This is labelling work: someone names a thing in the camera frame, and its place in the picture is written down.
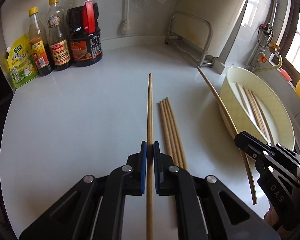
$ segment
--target wooden chopstick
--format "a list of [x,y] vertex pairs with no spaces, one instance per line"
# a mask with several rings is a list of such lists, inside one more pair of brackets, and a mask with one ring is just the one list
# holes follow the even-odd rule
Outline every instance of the wooden chopstick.
[[260,120],[260,116],[258,115],[258,110],[257,110],[256,104],[255,104],[254,99],[253,99],[253,97],[250,93],[250,90],[246,89],[245,86],[243,86],[242,88],[243,88],[244,92],[246,93],[249,104],[252,108],[252,112],[253,112],[254,118],[256,120],[257,126],[260,128],[262,133],[265,134],[265,131],[263,129],[263,126],[262,126],[262,123],[261,123],[261,120]]
[[[203,77],[204,81],[207,83],[208,87],[210,88],[212,94],[214,95],[216,101],[218,102],[221,111],[224,113],[224,116],[226,118],[226,121],[232,131],[232,137],[234,138],[237,134],[237,128],[234,125],[234,122],[225,106],[225,104],[223,103],[222,99],[220,98],[219,94],[217,93],[217,91],[215,90],[215,88],[213,87],[213,85],[210,83],[209,79],[206,77],[206,75],[203,73],[203,71],[200,69],[199,66],[197,66],[197,70],[199,71],[199,73],[201,74],[201,76]],[[241,149],[240,153],[243,159],[243,163],[247,172],[247,176],[248,176],[248,180],[249,180],[249,185],[250,185],[250,191],[251,191],[251,196],[252,196],[252,203],[255,205],[257,203],[257,194],[256,194],[256,189],[254,187],[254,181],[253,181],[253,176],[252,176],[252,172],[251,172],[251,168],[250,168],[250,164],[248,162],[248,158],[247,155],[245,154],[245,152]]]
[[256,102],[255,98],[253,97],[252,91],[248,90],[245,88],[245,86],[242,87],[244,92],[246,93],[247,97],[248,97],[248,101],[249,104],[252,108],[253,111],[253,115],[256,119],[257,125],[260,128],[261,132],[263,133],[263,135],[268,138],[268,134],[266,132],[266,125],[264,123],[264,120],[262,118],[262,115],[260,113],[260,108],[258,107],[258,103]]
[[149,74],[148,85],[148,118],[147,118],[147,191],[146,191],[146,225],[147,240],[153,240],[153,93],[152,74]]
[[163,132],[164,132],[164,137],[166,141],[166,146],[167,146],[167,152],[168,155],[172,157],[172,148],[171,148],[171,141],[170,141],[170,135],[168,131],[168,124],[167,124],[167,117],[164,112],[163,108],[163,101],[160,101],[160,111],[161,111],[161,117],[162,117],[162,123],[163,123]]
[[174,142],[174,137],[173,137],[173,133],[172,133],[170,118],[169,118],[169,115],[168,115],[167,105],[165,103],[165,100],[162,100],[162,103],[163,103],[164,114],[165,114],[166,119],[167,119],[169,138],[170,138],[170,142],[171,142],[173,163],[174,163],[174,165],[179,166],[180,164],[179,164],[179,161],[178,161],[176,145],[175,145],[175,142]]
[[173,125],[175,127],[176,134],[177,134],[177,142],[179,144],[179,149],[180,149],[182,168],[185,169],[185,170],[188,170],[188,166],[187,166],[187,163],[186,163],[185,152],[184,152],[184,149],[183,149],[183,145],[182,145],[180,133],[179,133],[179,130],[178,130],[178,127],[177,127],[176,119],[174,118],[169,98],[167,98],[166,100],[167,100],[167,103],[168,103],[168,107],[170,109],[170,113],[171,113],[172,120],[173,120]]
[[260,114],[262,116],[262,120],[263,120],[263,123],[264,123],[266,131],[267,131],[267,138],[270,138],[271,143],[274,145],[274,139],[273,139],[270,127],[269,127],[269,123],[268,123],[267,118],[265,116],[265,113],[263,112],[263,110],[262,110],[262,108],[261,108],[261,106],[258,102],[258,99],[257,99],[256,95],[253,93],[253,91],[251,91],[251,94],[252,94],[253,98],[255,99],[256,104],[258,106],[258,109],[260,111]]
[[169,107],[167,100],[163,100],[163,103],[167,107],[168,118],[170,120],[170,126],[171,126],[171,131],[172,131],[172,134],[170,134],[170,137],[173,138],[173,141],[174,141],[174,145],[175,145],[175,149],[176,149],[175,155],[176,155],[176,159],[178,160],[178,164],[179,164],[178,166],[183,169],[184,167],[183,167],[182,157],[181,157],[181,153],[180,153],[180,146],[179,146],[179,142],[178,142],[176,127],[174,125],[174,120],[173,120],[173,117],[171,114],[171,109]]
[[242,101],[242,103],[243,103],[243,107],[248,111],[248,107],[247,107],[247,104],[246,104],[246,100],[244,100],[244,97],[243,97],[243,95],[242,95],[242,93],[241,93],[240,86],[238,85],[238,83],[236,83],[235,85],[236,85],[237,90],[238,90],[238,92],[239,92],[241,101]]

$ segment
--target metal rod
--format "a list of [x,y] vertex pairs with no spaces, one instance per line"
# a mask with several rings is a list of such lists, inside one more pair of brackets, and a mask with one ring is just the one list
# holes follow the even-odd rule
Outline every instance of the metal rod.
[[205,19],[199,18],[197,16],[194,16],[194,15],[191,15],[191,14],[188,14],[188,13],[185,13],[185,12],[174,11],[171,14],[171,17],[170,17],[169,28],[168,28],[168,32],[167,32],[166,40],[165,40],[166,44],[168,44],[168,42],[169,42],[169,37],[170,37],[170,34],[171,34],[171,29],[172,29],[172,22],[173,22],[173,18],[174,18],[174,16],[176,14],[183,14],[185,16],[188,16],[188,17],[192,18],[192,19],[195,19],[195,20],[198,20],[200,22],[203,22],[203,23],[205,23],[208,26],[209,34],[208,34],[208,37],[207,37],[206,44],[204,45],[203,52],[201,54],[200,60],[199,61],[195,60],[198,63],[198,66],[201,67],[202,64],[203,64],[204,58],[207,55],[208,48],[209,48],[210,43],[211,43],[211,39],[212,39],[212,26],[211,26],[210,22],[206,21]]

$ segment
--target bottle label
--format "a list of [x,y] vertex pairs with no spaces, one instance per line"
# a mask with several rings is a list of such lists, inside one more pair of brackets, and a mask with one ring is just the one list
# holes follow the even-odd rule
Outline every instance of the bottle label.
[[50,50],[56,66],[63,65],[70,61],[67,40],[50,45]]
[[47,53],[44,49],[42,38],[32,39],[30,42],[32,54],[34,56],[35,64],[37,68],[43,68],[49,65]]
[[52,15],[49,18],[48,23],[49,23],[49,28],[58,26],[61,23],[60,16],[59,15]]
[[84,61],[99,56],[102,53],[100,33],[79,42],[72,41],[71,50],[76,61]]

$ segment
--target blue gripper pad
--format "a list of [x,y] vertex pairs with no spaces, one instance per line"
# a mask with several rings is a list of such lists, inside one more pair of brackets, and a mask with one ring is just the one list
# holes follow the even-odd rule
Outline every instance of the blue gripper pad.
[[142,169],[141,169],[141,193],[145,193],[146,188],[146,160],[147,160],[147,143],[145,141],[141,144],[141,159],[142,159]]
[[159,169],[159,163],[158,163],[158,154],[160,154],[160,148],[159,148],[159,142],[154,142],[153,144],[153,160],[154,160],[154,184],[155,184],[155,190],[157,194],[159,194],[160,191],[160,169]]

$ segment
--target vinegar bottle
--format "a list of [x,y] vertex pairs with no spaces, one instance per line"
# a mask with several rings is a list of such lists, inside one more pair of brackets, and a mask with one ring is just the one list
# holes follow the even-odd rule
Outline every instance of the vinegar bottle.
[[38,8],[29,9],[29,43],[34,56],[35,64],[41,76],[46,76],[52,72],[51,60],[49,62],[50,50],[46,35],[46,30],[40,22]]
[[64,9],[59,0],[49,0],[49,11],[46,20],[49,27],[49,46],[56,70],[64,70],[72,64],[69,43],[64,28]]

